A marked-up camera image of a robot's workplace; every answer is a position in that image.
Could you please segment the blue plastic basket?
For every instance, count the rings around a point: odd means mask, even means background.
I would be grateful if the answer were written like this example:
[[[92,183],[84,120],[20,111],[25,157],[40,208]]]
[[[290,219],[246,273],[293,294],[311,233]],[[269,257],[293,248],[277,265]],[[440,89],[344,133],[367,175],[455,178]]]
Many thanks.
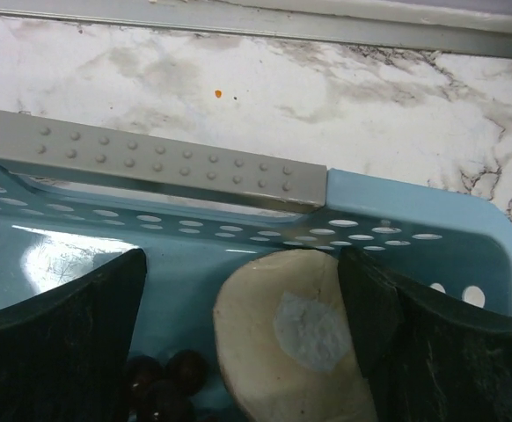
[[[126,251],[147,275],[128,352],[209,365],[195,421],[251,421],[227,390],[213,308],[278,251],[345,248],[512,317],[512,223],[492,203],[271,156],[0,111],[0,309]]]

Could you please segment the dark grape bunch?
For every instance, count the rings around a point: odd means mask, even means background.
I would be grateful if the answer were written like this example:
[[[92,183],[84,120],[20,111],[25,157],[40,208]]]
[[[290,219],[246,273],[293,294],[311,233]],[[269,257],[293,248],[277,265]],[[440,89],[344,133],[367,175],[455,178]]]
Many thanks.
[[[122,398],[136,421],[195,421],[191,398],[208,376],[209,365],[195,350],[181,350],[165,364],[137,355],[123,369]]]

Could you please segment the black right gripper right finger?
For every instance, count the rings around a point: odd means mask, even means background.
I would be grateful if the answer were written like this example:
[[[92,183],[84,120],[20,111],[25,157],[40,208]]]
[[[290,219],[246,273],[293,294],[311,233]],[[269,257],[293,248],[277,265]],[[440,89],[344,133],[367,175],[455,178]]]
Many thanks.
[[[512,421],[512,316],[340,252],[355,355],[381,421]]]

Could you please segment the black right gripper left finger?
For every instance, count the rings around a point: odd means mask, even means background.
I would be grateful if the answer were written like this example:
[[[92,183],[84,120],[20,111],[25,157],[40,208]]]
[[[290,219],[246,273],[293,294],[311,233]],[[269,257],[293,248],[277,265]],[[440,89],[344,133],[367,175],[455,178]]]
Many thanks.
[[[0,309],[0,421],[109,421],[147,275],[126,251]]]

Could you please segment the beige mushroom slice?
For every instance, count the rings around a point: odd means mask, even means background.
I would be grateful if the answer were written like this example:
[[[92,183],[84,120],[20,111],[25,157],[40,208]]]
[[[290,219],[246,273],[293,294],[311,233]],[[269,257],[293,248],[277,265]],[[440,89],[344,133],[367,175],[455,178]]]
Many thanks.
[[[375,421],[336,258],[278,251],[240,267],[213,308],[224,384],[251,421]]]

